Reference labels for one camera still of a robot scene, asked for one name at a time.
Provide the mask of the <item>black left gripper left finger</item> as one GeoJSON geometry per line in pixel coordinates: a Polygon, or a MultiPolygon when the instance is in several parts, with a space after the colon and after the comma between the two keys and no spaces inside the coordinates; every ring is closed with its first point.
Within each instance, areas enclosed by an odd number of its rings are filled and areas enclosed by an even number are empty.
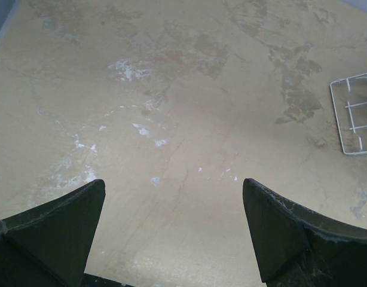
{"type": "Polygon", "coordinates": [[[80,286],[104,200],[96,179],[0,219],[0,286],[80,286]]]}

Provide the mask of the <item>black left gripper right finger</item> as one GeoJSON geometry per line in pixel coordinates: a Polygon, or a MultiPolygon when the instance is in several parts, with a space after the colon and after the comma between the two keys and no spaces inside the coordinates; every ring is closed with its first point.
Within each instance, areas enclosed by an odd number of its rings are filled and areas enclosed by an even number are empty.
{"type": "Polygon", "coordinates": [[[367,286],[367,229],[317,213],[251,178],[243,182],[243,204],[267,286],[367,286]]]}

